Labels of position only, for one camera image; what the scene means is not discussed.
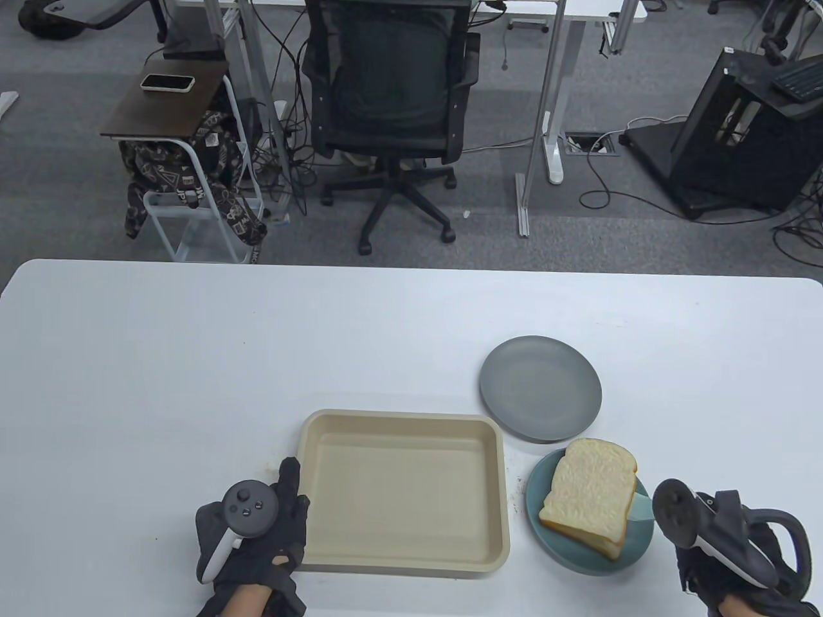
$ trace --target beige tray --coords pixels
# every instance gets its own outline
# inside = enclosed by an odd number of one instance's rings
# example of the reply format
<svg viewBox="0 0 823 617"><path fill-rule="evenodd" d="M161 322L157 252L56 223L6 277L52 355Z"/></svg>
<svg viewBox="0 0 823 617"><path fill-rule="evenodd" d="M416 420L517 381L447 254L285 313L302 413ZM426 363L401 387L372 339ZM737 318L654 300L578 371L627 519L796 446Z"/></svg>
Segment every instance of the beige tray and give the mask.
<svg viewBox="0 0 823 617"><path fill-rule="evenodd" d="M318 411L298 457L304 569L470 576L509 556L503 436L481 415Z"/></svg>

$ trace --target black bag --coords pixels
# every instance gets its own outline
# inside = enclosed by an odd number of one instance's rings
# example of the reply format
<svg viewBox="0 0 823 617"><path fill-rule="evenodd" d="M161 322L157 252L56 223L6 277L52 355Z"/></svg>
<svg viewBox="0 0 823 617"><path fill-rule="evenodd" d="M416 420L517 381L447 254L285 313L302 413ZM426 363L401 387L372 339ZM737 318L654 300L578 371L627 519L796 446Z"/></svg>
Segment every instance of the black bag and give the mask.
<svg viewBox="0 0 823 617"><path fill-rule="evenodd" d="M48 15L43 11L54 0L26 0L17 13L17 21L26 32L40 39L66 40L79 35L85 26Z"/></svg>
<svg viewBox="0 0 823 617"><path fill-rule="evenodd" d="M198 155L217 209L240 240L249 246L256 246L263 241L267 228L238 189L243 167L238 140L234 116L209 110L188 143ZM125 223L129 238L136 238L146 221L143 196L147 191L177 193L180 201L191 208L198 207L205 196L188 153L177 144L167 141L121 141L120 155L132 175L127 190Z"/></svg>

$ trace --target gray plate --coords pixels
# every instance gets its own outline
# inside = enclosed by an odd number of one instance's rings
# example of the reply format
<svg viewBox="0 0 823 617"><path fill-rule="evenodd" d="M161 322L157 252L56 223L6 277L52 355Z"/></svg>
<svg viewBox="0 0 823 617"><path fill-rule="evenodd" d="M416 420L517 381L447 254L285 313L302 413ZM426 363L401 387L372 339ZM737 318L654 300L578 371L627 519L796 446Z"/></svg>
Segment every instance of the gray plate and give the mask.
<svg viewBox="0 0 823 617"><path fill-rule="evenodd" d="M480 392L502 425L541 442L582 433L602 401L600 379L588 360L547 336L519 336L498 345L483 363Z"/></svg>

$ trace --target chair base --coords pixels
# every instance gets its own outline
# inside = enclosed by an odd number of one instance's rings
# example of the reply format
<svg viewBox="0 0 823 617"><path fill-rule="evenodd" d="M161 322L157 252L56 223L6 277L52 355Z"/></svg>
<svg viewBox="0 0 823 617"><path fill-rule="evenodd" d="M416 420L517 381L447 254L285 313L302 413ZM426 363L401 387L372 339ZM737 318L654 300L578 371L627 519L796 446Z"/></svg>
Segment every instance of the chair base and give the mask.
<svg viewBox="0 0 823 617"><path fill-rule="evenodd" d="M457 235L452 229L449 218L441 212L432 202L423 197L414 184L425 182L436 178L445 178L443 182L446 188L456 188L457 178L454 176L454 169L450 166L439 167L437 169L414 169L403 171L400 169L400 159L378 158L376 169L380 171L374 174L342 180L341 182L331 182L323 185L323 194L320 203L324 206L334 204L333 193L335 191L359 191L365 188L382 188L380 197L374 205L360 232L360 241L357 244L357 252L360 255L370 255L372 251L369 236L374 231L377 221L386 210L388 202L395 194L403 195L415 206L423 210L428 216L436 220L443 226L440 232L440 240L445 244L454 242Z"/></svg>

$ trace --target blue plate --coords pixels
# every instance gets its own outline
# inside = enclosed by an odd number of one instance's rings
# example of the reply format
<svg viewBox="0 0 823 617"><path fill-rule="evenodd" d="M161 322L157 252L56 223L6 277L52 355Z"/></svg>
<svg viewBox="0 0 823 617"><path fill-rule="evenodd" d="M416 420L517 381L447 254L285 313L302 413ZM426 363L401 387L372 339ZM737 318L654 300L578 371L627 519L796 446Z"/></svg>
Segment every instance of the blue plate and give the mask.
<svg viewBox="0 0 823 617"><path fill-rule="evenodd" d="M543 500L551 490L551 479L555 477L557 463L564 455L565 448L555 450L538 462L528 477L526 513L537 539L557 562L581 574L602 577L628 568L643 556L651 544L654 521L628 522L625 544L617 561L611 561L585 544L567 538L540 523L537 515L543 508ZM649 496L640 480L637 480L636 492Z"/></svg>

